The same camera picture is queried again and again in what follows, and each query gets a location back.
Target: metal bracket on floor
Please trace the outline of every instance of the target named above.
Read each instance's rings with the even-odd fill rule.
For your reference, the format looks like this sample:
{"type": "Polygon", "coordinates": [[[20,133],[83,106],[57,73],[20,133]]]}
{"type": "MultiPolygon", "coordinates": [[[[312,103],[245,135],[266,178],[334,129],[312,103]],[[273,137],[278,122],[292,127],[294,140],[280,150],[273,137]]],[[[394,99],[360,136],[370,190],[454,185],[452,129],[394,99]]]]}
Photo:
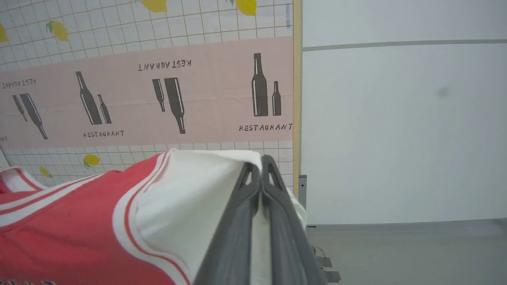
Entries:
{"type": "Polygon", "coordinates": [[[315,256],[315,262],[317,263],[317,266],[320,267],[320,270],[328,283],[338,283],[342,279],[338,271],[325,270],[325,268],[333,267],[333,264],[331,263],[331,258],[315,256]]]}

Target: white cloth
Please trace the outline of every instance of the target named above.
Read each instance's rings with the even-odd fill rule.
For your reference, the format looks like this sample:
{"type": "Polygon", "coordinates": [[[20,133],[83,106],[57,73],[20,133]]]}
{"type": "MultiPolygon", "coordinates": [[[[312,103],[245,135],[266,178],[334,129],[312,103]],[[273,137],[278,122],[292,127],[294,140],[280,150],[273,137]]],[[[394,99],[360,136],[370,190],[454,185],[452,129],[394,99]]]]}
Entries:
{"type": "MultiPolygon", "coordinates": [[[[136,225],[153,249],[178,256],[195,279],[244,162],[262,171],[253,151],[172,151],[166,168],[137,204],[136,225]]],[[[288,190],[303,227],[306,212],[288,190]]],[[[271,283],[269,220],[252,222],[251,284],[271,283]]]]}

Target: red cloth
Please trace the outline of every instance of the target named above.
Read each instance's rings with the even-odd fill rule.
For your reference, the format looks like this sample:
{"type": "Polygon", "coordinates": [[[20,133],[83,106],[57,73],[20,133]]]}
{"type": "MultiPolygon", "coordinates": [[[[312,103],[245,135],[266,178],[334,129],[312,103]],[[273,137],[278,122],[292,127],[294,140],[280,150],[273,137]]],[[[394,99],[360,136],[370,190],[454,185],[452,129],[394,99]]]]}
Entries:
{"type": "Polygon", "coordinates": [[[132,230],[135,194],[168,159],[51,188],[19,168],[0,169],[0,284],[190,284],[176,261],[132,230]]]}

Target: gray floor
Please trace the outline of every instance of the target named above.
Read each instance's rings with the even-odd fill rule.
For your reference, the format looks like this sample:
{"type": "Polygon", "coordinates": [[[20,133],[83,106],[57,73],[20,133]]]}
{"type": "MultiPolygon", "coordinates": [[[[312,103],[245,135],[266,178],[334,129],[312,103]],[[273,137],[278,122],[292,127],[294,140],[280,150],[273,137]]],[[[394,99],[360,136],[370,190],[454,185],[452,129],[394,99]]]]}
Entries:
{"type": "Polygon", "coordinates": [[[342,285],[507,284],[505,221],[318,226],[307,230],[342,285]]]}

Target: white stripe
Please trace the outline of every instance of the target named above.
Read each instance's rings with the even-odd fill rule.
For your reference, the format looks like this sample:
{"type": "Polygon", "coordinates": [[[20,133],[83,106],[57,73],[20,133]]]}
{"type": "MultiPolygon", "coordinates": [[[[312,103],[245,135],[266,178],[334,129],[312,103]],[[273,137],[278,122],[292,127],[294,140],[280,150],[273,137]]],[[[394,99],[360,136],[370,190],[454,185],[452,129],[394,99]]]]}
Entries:
{"type": "Polygon", "coordinates": [[[160,257],[150,256],[150,255],[147,255],[147,254],[139,251],[135,247],[135,245],[130,241],[130,238],[127,234],[127,229],[124,224],[125,214],[127,214],[129,228],[132,233],[132,236],[134,237],[135,242],[144,251],[146,251],[150,254],[164,256],[164,257],[174,261],[185,272],[187,277],[189,279],[191,278],[191,275],[189,274],[190,271],[188,270],[188,268],[186,266],[183,265],[183,262],[181,262],[178,258],[176,258],[174,256],[171,256],[169,254],[158,252],[158,251],[151,249],[148,245],[146,245],[146,243],[143,241],[142,237],[139,235],[139,232],[137,231],[137,226],[135,224],[135,212],[136,212],[136,204],[137,204],[137,201],[139,200],[138,197],[140,197],[140,195],[138,195],[138,197],[134,198],[134,200],[132,201],[132,204],[130,206],[130,212],[126,213],[128,201],[136,194],[137,190],[141,189],[141,187],[143,185],[146,184],[146,186],[140,190],[140,193],[144,192],[148,188],[150,183],[154,179],[157,178],[155,174],[157,174],[157,171],[159,169],[163,168],[164,165],[167,164],[167,161],[169,159],[169,153],[170,152],[165,153],[164,155],[160,155],[157,158],[157,164],[156,164],[155,168],[152,170],[152,172],[150,173],[150,175],[148,175],[140,183],[138,183],[136,186],[134,186],[132,189],[130,189],[127,193],[125,193],[125,195],[123,195],[123,197],[118,201],[118,203],[116,204],[115,210],[113,212],[113,230],[115,232],[118,242],[128,253],[130,253],[131,255],[133,255],[136,258],[139,258],[140,260],[149,262],[149,263],[157,266],[158,268],[163,270],[168,276],[170,276],[176,285],[186,285],[187,282],[185,281],[182,274],[170,262],[168,262],[160,257]]]}
{"type": "Polygon", "coordinates": [[[19,205],[22,205],[22,204],[25,204],[25,203],[28,203],[34,199],[37,199],[41,196],[44,196],[48,193],[51,193],[55,190],[58,190],[62,187],[65,187],[69,184],[72,184],[72,183],[75,183],[75,182],[80,182],[80,181],[84,181],[84,180],[87,180],[88,178],[90,177],[87,177],[87,178],[83,178],[83,179],[80,179],[80,180],[75,180],[75,181],[70,181],[70,182],[66,182],[66,183],[62,183],[60,185],[56,185],[56,186],[53,186],[53,187],[49,187],[49,188],[46,188],[42,191],[38,191],[37,193],[34,193],[33,195],[30,195],[28,197],[25,197],[23,199],[19,199],[19,200],[16,200],[16,201],[13,201],[13,202],[9,202],[9,203],[6,203],[6,204],[2,204],[0,205],[0,210],[7,210],[7,209],[10,209],[10,208],[14,208],[14,207],[17,207],[19,205]]]}
{"type": "Polygon", "coordinates": [[[16,171],[17,169],[21,170],[22,174],[30,180],[36,187],[40,187],[41,189],[46,189],[46,186],[41,185],[38,181],[33,179],[33,177],[26,172],[23,168],[19,167],[8,167],[0,169],[0,176],[4,181],[5,186],[9,188],[10,192],[23,192],[23,191],[36,191],[38,189],[30,186],[21,175],[16,171]]]}
{"type": "Polygon", "coordinates": [[[35,203],[32,203],[26,207],[23,207],[21,209],[18,209],[16,211],[13,211],[13,212],[10,212],[10,213],[7,213],[7,214],[4,214],[4,215],[0,215],[0,227],[3,227],[3,226],[6,226],[6,225],[9,225],[9,224],[12,224],[12,223],[15,223],[25,217],[27,217],[28,215],[31,215],[33,214],[35,211],[39,210],[39,209],[42,209],[44,208],[45,206],[53,203],[54,201],[60,199],[61,197],[67,195],[68,193],[74,191],[75,189],[79,188],[80,186],[90,182],[90,181],[93,181],[99,177],[101,177],[101,175],[96,175],[96,176],[92,176],[92,177],[89,177],[87,179],[84,179],[84,180],[81,180],[80,182],[78,183],[75,183],[65,189],[62,189],[60,192],[58,193],[55,193],[54,195],[51,195],[49,197],[46,197],[40,201],[37,201],[35,203]]]}

